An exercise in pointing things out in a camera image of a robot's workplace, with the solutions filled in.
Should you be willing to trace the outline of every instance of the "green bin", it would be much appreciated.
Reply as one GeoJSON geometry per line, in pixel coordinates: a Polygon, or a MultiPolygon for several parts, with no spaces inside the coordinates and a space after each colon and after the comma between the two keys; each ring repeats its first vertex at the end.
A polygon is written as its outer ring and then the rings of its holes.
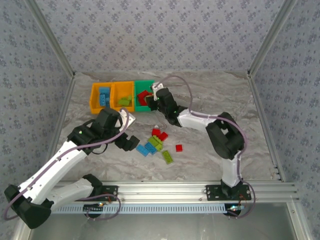
{"type": "Polygon", "coordinates": [[[147,112],[150,111],[148,106],[141,106],[137,95],[144,90],[147,90],[149,93],[152,93],[151,85],[155,80],[135,80],[134,81],[134,111],[135,112],[147,112]]]}

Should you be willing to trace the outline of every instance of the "gray marble floor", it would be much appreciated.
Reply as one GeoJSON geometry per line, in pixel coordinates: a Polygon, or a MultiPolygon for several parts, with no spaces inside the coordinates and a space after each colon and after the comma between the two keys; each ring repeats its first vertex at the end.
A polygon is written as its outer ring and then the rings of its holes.
{"type": "MultiPolygon", "coordinates": [[[[241,160],[241,173],[246,180],[273,180],[275,172],[268,151],[260,119],[244,73],[213,71],[181,72],[117,72],[77,73],[75,86],[60,135],[59,146],[74,127],[95,118],[90,113],[89,98],[94,82],[161,80],[167,75],[179,75],[190,84],[193,94],[193,110],[207,114],[230,113],[246,132],[249,144],[241,160]]],[[[178,79],[168,80],[178,104],[188,106],[189,92],[178,79]]],[[[136,122],[126,131],[145,144],[152,128],[158,125],[169,137],[163,143],[174,163],[167,165],[160,152],[142,156],[135,149],[124,152],[110,144],[105,153],[89,155],[76,165],[64,180],[78,180],[85,174],[93,174],[100,180],[220,180],[222,159],[213,149],[206,133],[168,124],[159,112],[134,112],[136,122]],[[175,145],[182,144],[183,152],[176,152],[175,145]]]]}

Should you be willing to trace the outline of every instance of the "blue lego brick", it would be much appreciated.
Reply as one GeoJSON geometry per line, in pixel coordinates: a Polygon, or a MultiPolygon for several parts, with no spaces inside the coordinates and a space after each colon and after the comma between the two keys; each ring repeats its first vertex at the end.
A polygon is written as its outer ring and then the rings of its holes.
{"type": "Polygon", "coordinates": [[[135,148],[139,153],[141,153],[143,156],[147,156],[149,151],[148,149],[146,149],[144,146],[142,146],[141,144],[139,144],[136,148],[135,148]]]}
{"type": "Polygon", "coordinates": [[[105,96],[105,106],[110,107],[110,97],[108,97],[106,95],[104,95],[104,96],[105,96]]]}
{"type": "Polygon", "coordinates": [[[147,142],[144,147],[153,155],[155,154],[156,152],[158,152],[158,150],[150,143],[150,142],[147,142]]]}
{"type": "Polygon", "coordinates": [[[100,106],[106,105],[106,96],[104,94],[100,94],[99,102],[100,102],[100,106]]]}
{"type": "Polygon", "coordinates": [[[99,87],[99,93],[100,94],[105,94],[106,96],[110,96],[110,87],[107,86],[101,86],[99,87]]]}

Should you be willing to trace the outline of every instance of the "red lego brick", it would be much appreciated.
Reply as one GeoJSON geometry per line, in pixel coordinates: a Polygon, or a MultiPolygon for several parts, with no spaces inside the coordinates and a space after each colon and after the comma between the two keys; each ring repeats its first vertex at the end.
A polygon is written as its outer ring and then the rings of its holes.
{"type": "Polygon", "coordinates": [[[142,92],[140,92],[137,97],[138,99],[144,99],[146,96],[148,96],[149,92],[147,90],[144,90],[142,92]]]}
{"type": "Polygon", "coordinates": [[[182,145],[181,144],[178,144],[178,145],[175,145],[175,151],[178,153],[178,152],[182,152],[183,149],[182,149],[182,145]]]}
{"type": "Polygon", "coordinates": [[[158,138],[163,142],[164,140],[166,140],[168,137],[168,134],[166,134],[165,132],[161,133],[158,138]]]}
{"type": "Polygon", "coordinates": [[[161,134],[160,129],[157,129],[157,128],[152,129],[152,133],[151,133],[152,136],[157,136],[157,137],[159,137],[160,134],[161,134]]]}
{"type": "Polygon", "coordinates": [[[140,103],[141,106],[148,106],[148,105],[147,105],[147,102],[145,101],[145,99],[138,97],[138,101],[139,101],[139,103],[140,103]]]}

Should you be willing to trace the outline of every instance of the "blue patterned wallpaper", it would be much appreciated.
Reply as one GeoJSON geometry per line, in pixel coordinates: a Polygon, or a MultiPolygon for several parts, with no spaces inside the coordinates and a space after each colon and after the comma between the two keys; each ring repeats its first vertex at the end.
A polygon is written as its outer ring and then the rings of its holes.
{"type": "Polygon", "coordinates": [[[298,1],[254,77],[288,181],[320,239],[320,2],[298,1]]]}
{"type": "MultiPolygon", "coordinates": [[[[8,184],[25,181],[45,162],[68,83],[69,77],[24,2],[1,0],[1,215],[8,184]]],[[[1,240],[11,239],[15,223],[0,218],[1,240]]]]}
{"type": "Polygon", "coordinates": [[[38,0],[72,68],[246,70],[283,0],[38,0]]]}

